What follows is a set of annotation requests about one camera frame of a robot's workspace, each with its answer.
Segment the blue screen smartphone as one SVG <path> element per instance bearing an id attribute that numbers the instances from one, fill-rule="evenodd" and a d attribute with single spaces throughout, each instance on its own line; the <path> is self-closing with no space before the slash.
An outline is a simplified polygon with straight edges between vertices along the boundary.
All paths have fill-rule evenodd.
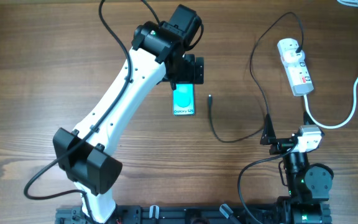
<path id="1" fill-rule="evenodd" d="M 173 91 L 173 114 L 193 116 L 195 114 L 195 92 L 193 84 L 177 84 Z"/>

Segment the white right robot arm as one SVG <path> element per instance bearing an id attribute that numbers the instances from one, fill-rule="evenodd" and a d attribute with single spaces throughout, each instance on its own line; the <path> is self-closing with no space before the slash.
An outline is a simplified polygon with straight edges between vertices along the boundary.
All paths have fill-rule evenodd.
<path id="1" fill-rule="evenodd" d="M 275 223 L 330 224 L 331 209 L 326 203 L 333 185 L 334 172 L 328 166 L 310 164 L 308 153 L 317 150 L 323 131 L 305 113 L 304 124 L 289 138 L 277 138 L 269 114 L 265 115 L 261 145 L 269 145 L 270 155 L 277 155 L 282 184 L 287 197 L 275 202 Z"/>

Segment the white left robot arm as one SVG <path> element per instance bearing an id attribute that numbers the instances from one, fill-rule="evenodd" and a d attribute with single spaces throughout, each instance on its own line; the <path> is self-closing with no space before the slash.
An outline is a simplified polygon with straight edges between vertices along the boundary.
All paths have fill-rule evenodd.
<path id="1" fill-rule="evenodd" d="M 75 184 L 82 205 L 81 223 L 109 222 L 117 205 L 112 185 L 122 171 L 113 158 L 123 131 L 149 92 L 161 82 L 173 90 L 203 83 L 203 58 L 189 54 L 202 22 L 183 19 L 161 24 L 148 21 L 134 32 L 129 58 L 91 112 L 72 131 L 60 128 L 53 137 L 58 166 Z"/>

